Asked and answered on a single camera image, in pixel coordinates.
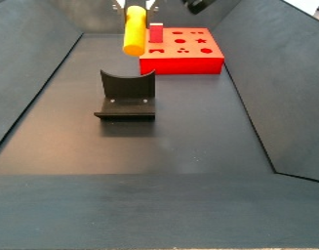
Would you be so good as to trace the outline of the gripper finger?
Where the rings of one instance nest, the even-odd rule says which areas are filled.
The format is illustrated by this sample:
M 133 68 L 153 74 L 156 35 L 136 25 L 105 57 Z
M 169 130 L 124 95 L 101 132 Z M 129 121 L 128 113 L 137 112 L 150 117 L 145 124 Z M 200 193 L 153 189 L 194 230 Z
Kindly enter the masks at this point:
M 157 7 L 156 0 L 145 0 L 144 5 L 145 5 L 145 11 L 148 15 L 153 15 L 157 13 L 158 7 Z
M 112 8 L 122 15 L 125 13 L 125 0 L 112 0 Z

